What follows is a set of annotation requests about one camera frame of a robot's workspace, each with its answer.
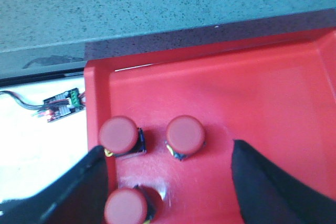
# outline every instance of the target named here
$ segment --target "red button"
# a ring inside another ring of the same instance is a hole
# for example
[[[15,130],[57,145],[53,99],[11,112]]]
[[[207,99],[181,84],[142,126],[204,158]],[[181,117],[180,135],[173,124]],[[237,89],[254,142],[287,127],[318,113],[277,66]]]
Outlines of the red button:
[[[108,224],[143,224],[147,216],[145,197],[136,189],[115,190],[105,204],[105,220]]]
[[[185,155],[197,152],[205,141],[205,131],[199,120],[189,115],[174,118],[167,127],[170,147]]]
[[[114,116],[100,129],[100,143],[112,153],[130,151],[138,140],[137,125],[126,116]]]

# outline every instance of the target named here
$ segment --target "gray countertop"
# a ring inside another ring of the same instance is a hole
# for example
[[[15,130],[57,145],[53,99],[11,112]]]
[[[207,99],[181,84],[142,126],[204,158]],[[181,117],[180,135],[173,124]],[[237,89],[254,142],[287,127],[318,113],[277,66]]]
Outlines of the gray countertop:
[[[336,0],[0,0],[0,52],[336,7]]]

